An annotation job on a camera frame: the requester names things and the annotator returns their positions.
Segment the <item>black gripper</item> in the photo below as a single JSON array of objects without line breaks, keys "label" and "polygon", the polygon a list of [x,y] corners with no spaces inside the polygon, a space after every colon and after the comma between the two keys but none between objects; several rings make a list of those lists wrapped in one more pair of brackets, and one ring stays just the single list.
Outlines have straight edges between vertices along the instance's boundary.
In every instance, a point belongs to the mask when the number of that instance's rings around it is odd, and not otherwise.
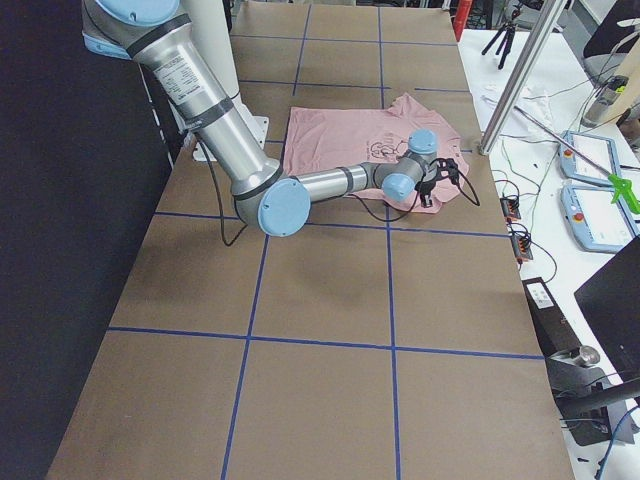
[{"label": "black gripper", "polygon": [[431,192],[434,189],[434,181],[421,181],[415,185],[415,190],[418,193],[419,199],[421,200],[421,206],[423,208],[431,208],[433,206],[433,201],[431,199]]}]

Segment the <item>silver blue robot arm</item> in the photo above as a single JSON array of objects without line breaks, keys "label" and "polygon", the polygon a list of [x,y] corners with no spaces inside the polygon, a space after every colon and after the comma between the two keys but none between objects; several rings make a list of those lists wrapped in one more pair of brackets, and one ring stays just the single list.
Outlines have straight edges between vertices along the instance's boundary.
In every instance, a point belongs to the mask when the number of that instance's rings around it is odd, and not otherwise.
[{"label": "silver blue robot arm", "polygon": [[429,130],[409,138],[395,163],[364,162],[297,177],[266,156],[242,107],[220,1],[84,1],[83,36],[90,51],[132,60],[160,82],[188,131],[204,143],[231,180],[239,218],[271,236],[306,223],[312,203],[378,188],[400,202],[425,199],[439,170]]}]

